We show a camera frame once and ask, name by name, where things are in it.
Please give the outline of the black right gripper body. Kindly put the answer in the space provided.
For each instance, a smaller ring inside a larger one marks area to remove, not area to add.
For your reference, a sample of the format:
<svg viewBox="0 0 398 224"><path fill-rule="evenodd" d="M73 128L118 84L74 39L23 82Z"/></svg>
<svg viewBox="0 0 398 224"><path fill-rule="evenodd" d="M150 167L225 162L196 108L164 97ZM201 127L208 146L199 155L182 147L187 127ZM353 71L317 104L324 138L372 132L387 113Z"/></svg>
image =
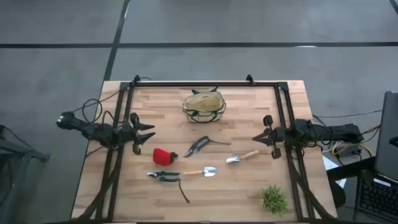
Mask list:
<svg viewBox="0 0 398 224"><path fill-rule="evenodd" d="M276 146L277 142L283 142L285 138L285 128L284 127L276 127L273 128L273 119L271 115L265 115L263 118L263 123L266 128L270 129L269 135L266 138L269 138L271 140L271 145L272 146L272 158L273 159L278 159L281 157L281 151L280 148Z"/></svg>

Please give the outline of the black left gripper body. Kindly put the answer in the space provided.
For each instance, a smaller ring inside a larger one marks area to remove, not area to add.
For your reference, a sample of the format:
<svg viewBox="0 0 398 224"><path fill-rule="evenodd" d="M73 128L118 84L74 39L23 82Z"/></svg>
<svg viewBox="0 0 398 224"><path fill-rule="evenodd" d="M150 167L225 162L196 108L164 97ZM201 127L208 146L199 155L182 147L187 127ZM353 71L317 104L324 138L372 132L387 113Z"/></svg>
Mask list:
<svg viewBox="0 0 398 224"><path fill-rule="evenodd" d="M123 122L122 127L120 129L121 133L121 140L124 142L127 141L132 141L132 151L134 154L140 155L141 154L141 149L140 149L140 135L139 131L142 130L142 124L139 121L139 117L137 113L131 113L130 114L130 122Z"/></svg>

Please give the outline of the red spray bottle black cap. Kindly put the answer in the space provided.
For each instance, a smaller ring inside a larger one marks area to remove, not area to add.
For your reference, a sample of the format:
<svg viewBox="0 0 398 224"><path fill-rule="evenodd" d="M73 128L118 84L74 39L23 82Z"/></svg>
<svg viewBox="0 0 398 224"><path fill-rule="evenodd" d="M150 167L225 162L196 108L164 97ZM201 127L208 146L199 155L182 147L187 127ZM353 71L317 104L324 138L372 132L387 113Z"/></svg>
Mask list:
<svg viewBox="0 0 398 224"><path fill-rule="evenodd" d="M177 153L165 151L161 148L155 148L152 155L154 163L161 166L171 165L177 157Z"/></svg>

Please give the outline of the narrow trowel wooden handle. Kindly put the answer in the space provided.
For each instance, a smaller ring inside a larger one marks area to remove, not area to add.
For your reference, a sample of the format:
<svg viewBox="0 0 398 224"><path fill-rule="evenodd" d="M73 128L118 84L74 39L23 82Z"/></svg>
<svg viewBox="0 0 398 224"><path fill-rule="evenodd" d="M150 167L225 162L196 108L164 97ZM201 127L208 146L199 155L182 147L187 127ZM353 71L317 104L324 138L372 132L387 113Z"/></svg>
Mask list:
<svg viewBox="0 0 398 224"><path fill-rule="evenodd" d="M234 163L234 162L239 162L241 160L247 159L247 158L255 156L257 154L259 154L259 151L255 150L255 151L251 151L251 152L241 155L241 156L229 157L229 158L227 158L226 163L230 164L230 163Z"/></svg>

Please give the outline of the green-handled pruning shears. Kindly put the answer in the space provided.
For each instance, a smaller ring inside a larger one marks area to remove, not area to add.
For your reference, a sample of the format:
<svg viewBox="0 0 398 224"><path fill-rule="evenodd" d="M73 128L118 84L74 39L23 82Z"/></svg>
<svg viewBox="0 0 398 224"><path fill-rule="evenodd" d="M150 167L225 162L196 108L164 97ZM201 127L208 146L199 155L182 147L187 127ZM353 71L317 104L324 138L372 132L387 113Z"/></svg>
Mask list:
<svg viewBox="0 0 398 224"><path fill-rule="evenodd" d="M169 171L157 171L157 172L148 172L147 176L157 179L160 182L177 182L180 193L182 194L186 203L190 203L190 200L185 195L182 186L181 186L181 172L169 172Z"/></svg>

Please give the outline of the black pruning shears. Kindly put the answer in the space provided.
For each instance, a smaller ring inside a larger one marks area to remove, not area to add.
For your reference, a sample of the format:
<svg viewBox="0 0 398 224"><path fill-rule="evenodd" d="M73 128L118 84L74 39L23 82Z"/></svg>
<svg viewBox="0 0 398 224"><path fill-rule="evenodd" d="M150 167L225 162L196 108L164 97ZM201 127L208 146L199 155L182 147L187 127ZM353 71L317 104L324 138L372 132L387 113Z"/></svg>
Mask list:
<svg viewBox="0 0 398 224"><path fill-rule="evenodd" d="M230 145L229 142L218 142L211 140L209 136L203 136L200 139L196 140L188 149L184 157L190 157L195 153L200 152L206 145L209 143L216 143L216 144L222 144L222 145Z"/></svg>

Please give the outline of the wide trowel wooden handle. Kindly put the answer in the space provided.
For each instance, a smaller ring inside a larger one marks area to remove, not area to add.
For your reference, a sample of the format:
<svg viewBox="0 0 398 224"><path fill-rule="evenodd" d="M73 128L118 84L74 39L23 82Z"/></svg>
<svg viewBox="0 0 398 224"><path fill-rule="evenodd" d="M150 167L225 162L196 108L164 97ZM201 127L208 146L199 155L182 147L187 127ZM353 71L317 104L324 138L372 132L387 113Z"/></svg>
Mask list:
<svg viewBox="0 0 398 224"><path fill-rule="evenodd" d="M212 177L216 175L217 168L206 166L202 170L183 172L183 175L203 175L204 177Z"/></svg>

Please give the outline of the green artificial plant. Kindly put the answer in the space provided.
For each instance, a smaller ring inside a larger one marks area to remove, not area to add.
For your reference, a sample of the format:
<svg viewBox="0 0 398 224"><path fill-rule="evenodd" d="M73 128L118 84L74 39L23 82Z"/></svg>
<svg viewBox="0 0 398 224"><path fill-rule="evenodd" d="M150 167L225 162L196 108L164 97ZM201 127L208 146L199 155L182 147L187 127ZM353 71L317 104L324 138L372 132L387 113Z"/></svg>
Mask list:
<svg viewBox="0 0 398 224"><path fill-rule="evenodd" d="M262 189L261 195L262 207L270 211L271 214L282 216L287 211L289 202L280 187L270 185L268 188Z"/></svg>

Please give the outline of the white paper sheet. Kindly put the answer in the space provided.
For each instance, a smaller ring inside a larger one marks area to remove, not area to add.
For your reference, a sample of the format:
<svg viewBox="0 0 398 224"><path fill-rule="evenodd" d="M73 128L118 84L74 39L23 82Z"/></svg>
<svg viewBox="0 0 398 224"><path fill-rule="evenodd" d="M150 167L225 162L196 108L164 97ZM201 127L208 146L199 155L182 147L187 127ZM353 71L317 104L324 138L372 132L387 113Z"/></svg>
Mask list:
<svg viewBox="0 0 398 224"><path fill-rule="evenodd" d="M323 159L323 163L325 166L326 170L330 170L330 169L334 169L339 167L338 164L334 163L332 160L330 160L329 158L322 156ZM345 183L346 183L346 179L340 179L340 180L336 180L335 181L341 188L344 188Z"/></svg>

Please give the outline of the grey power box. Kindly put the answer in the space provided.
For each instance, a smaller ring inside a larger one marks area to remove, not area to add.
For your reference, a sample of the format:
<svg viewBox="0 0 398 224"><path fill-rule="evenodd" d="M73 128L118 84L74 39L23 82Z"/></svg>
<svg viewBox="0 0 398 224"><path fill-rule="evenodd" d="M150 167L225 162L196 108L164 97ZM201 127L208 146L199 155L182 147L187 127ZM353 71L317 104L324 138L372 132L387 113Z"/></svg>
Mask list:
<svg viewBox="0 0 398 224"><path fill-rule="evenodd" d="M362 147L357 144L343 146L336 149L336 155L339 157L355 156L357 154L361 154L361 152Z"/></svg>

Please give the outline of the grey laptop screen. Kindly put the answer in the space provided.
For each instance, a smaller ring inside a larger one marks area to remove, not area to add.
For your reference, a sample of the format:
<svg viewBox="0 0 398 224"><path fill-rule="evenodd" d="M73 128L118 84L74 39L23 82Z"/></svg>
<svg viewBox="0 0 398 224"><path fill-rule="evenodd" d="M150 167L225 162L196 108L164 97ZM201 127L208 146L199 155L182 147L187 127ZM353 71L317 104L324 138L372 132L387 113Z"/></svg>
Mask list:
<svg viewBox="0 0 398 224"><path fill-rule="evenodd" d="M398 93L385 92L375 169L398 182Z"/></svg>

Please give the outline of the grey metal stand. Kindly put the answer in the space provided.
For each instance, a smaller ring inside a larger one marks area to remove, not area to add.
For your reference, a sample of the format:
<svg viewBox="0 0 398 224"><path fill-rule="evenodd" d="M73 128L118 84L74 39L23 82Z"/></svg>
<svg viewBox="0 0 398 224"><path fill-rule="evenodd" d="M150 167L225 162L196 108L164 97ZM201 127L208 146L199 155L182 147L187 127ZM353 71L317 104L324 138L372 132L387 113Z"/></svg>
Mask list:
<svg viewBox="0 0 398 224"><path fill-rule="evenodd" d="M24 143L26 147L22 147L16 143L8 141L4 137L5 131L11 133L16 139ZM22 140L20 137L18 137L16 134L14 134L8 127L0 124L0 156L3 156L5 159L8 159L9 161L12 159L12 157L18 157L22 160L21 166L16 175L12 174L11 163L10 162L8 163L9 164L8 168L11 178L10 181L11 186L7 191L7 194L0 201L0 224L6 224L8 216L11 213L12 203L16 197L17 188L19 186L19 183L24 178L25 173L27 172L29 161L31 159L38 159L41 162L48 162L50 155L43 154L37 151L32 146L27 144L24 140Z"/></svg>

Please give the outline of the black keyboard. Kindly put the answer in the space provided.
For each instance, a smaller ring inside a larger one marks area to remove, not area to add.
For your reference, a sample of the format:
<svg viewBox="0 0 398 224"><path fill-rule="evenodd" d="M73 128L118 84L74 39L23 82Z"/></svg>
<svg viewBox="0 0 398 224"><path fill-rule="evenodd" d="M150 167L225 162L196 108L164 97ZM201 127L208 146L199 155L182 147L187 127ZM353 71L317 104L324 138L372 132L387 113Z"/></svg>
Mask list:
<svg viewBox="0 0 398 224"><path fill-rule="evenodd" d="M356 208L398 224L398 183L368 170L357 179Z"/></svg>

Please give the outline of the black metal table frame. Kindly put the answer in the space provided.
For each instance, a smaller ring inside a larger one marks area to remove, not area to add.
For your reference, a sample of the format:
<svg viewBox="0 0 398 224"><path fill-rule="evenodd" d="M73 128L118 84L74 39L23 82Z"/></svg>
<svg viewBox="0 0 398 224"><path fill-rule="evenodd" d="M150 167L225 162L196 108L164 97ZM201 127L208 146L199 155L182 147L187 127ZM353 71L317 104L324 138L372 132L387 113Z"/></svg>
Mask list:
<svg viewBox="0 0 398 224"><path fill-rule="evenodd" d="M182 103L192 90L214 87L226 101L223 117L214 123L197 124L187 120ZM103 107L115 118L125 119L137 113L141 122L154 125L152 136L141 154L131 143L120 151L99 149L97 142L88 146L80 183L72 208L72 219L80 218L94 200L106 175L118 166L116 180L99 206L98 217L114 222L292 222L308 217L310 202L290 178L289 167L304 167L310 190L322 207L336 217L322 153L318 147L307 148L301 161L288 149L273 159L272 148L252 138L264 130L263 117L271 115L275 126L288 126L293 119L311 119L305 85L294 81L142 81L132 89L123 82L110 81L103 86ZM184 157L190 146L203 136L230 145L209 143L200 152ZM161 148L178 157L169 166L152 159L153 150ZM258 150L259 154L227 164L229 157ZM177 182L160 182L148 172L188 172L210 166L216 175L181 174L181 186L190 200L186 203ZM289 205L282 215L273 215L262 207L262 189L281 188Z"/></svg>

